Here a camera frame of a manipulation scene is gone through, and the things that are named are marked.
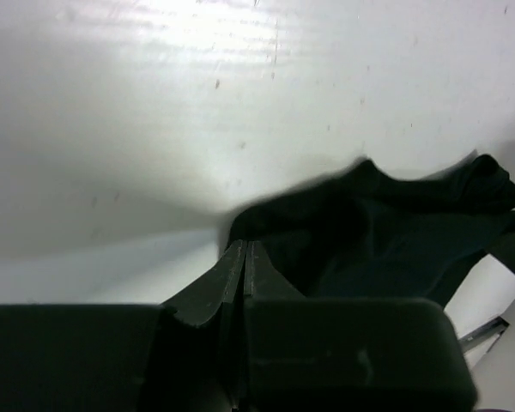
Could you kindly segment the black t shirt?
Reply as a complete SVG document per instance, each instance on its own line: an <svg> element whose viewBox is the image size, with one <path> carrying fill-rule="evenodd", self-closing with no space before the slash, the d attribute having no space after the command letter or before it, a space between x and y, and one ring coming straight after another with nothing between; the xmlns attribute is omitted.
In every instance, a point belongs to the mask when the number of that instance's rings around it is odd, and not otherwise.
<svg viewBox="0 0 515 412"><path fill-rule="evenodd" d="M394 179L364 160L252 205L233 220L228 238L261 242L306 296L424 298L445 306L509 233L515 183L484 154L419 180Z"/></svg>

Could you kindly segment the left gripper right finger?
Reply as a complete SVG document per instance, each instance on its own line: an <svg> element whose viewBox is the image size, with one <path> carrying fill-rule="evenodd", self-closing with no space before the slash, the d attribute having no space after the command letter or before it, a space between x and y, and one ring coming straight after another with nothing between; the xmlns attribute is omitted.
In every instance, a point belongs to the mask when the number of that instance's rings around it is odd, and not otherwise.
<svg viewBox="0 0 515 412"><path fill-rule="evenodd" d="M258 241L250 242L245 258L244 306L294 304L305 299L274 267L264 245Z"/></svg>

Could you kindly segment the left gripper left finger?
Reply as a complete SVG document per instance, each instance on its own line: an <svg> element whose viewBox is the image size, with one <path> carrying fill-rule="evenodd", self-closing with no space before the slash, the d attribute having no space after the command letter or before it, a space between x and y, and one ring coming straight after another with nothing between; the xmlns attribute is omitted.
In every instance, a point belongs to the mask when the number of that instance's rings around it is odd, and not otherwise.
<svg viewBox="0 0 515 412"><path fill-rule="evenodd" d="M168 314L188 327L207 326L226 303L233 303L245 263L245 241L237 240L216 264L162 303Z"/></svg>

